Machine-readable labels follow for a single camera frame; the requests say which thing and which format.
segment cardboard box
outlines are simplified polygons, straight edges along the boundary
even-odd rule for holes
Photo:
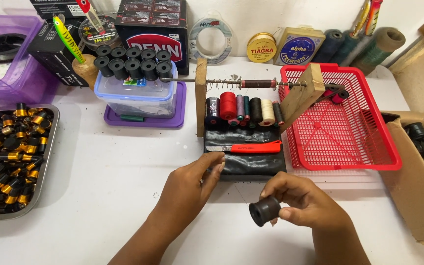
[[[387,123],[387,128],[397,146],[403,166],[401,170],[381,171],[380,174],[413,237],[417,241],[424,241],[424,160],[403,129],[415,122],[421,122],[424,126],[424,113],[390,113],[400,116]]]
[[[73,40],[79,44],[78,47],[81,52],[83,52],[85,44],[84,42],[80,44],[78,28],[85,19],[83,17],[65,21],[66,28],[70,31]],[[63,44],[63,41],[56,33],[55,27],[53,27],[53,23],[44,22],[39,33],[27,48],[27,52],[47,70],[56,75],[63,84],[89,86],[88,82],[73,71],[74,56]]]
[[[31,3],[42,19],[51,20],[53,14],[63,14],[65,18],[85,17],[75,0],[31,0]]]
[[[189,75],[186,1],[122,0],[115,29],[126,49],[167,50],[180,75]]]

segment red plastic basket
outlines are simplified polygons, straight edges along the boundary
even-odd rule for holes
[[[283,81],[296,82],[306,66],[283,66]],[[306,110],[286,131],[294,168],[308,170],[399,170],[402,160],[363,73],[354,67],[320,64],[325,83],[346,86],[349,99],[326,99]],[[288,86],[279,87],[281,101]]]

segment white table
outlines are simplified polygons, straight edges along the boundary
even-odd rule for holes
[[[194,77],[195,64],[190,66]],[[208,78],[279,78],[278,66],[230,57],[208,67]],[[390,72],[368,78],[381,110],[409,110]],[[222,91],[212,88],[208,96]],[[272,89],[242,94],[277,99]],[[168,174],[203,153],[197,138],[194,85],[187,84],[184,126],[178,130],[115,127],[106,104],[89,88],[62,87],[58,136],[40,201],[27,215],[0,221],[0,264],[106,264],[144,222]],[[372,264],[424,265],[377,172],[306,172],[353,219]],[[263,184],[219,183],[196,220],[168,248],[162,264],[313,264],[311,230],[279,221],[259,228],[248,212]]]

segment white wall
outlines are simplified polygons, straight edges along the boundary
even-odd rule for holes
[[[101,12],[118,9],[120,0],[91,0]],[[279,27],[311,25],[315,29],[347,30],[355,23],[364,0],[187,0],[188,24],[202,18],[209,9],[219,10],[234,32],[232,56],[246,56],[250,37],[258,32],[274,33]],[[34,12],[29,0],[0,0],[0,14]],[[379,27],[395,27],[405,34],[407,43],[391,57],[390,63],[418,37],[424,23],[424,0],[385,0]]]

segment yellow and green lure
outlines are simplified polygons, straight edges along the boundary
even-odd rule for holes
[[[55,25],[55,30],[65,46],[71,51],[80,64],[84,64],[86,59],[81,54],[81,51],[79,50],[78,45],[74,42],[73,37],[71,37],[70,32],[66,29],[65,25],[63,25],[63,22],[57,15],[53,15],[53,24]]]

